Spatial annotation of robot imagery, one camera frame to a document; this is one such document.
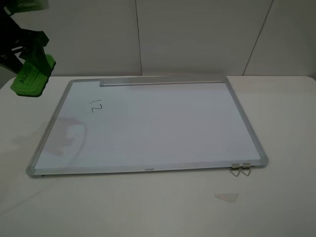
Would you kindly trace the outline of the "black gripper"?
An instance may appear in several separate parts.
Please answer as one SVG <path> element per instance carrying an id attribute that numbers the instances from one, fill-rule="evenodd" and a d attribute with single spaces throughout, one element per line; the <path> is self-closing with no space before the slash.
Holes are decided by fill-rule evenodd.
<path id="1" fill-rule="evenodd" d="M 13 73 L 22 69 L 19 58 L 31 63 L 42 74 L 49 76 L 51 66 L 44 47 L 49 39 L 43 31 L 22 29 L 11 16 L 16 11 L 0 6 L 0 65 Z"/>

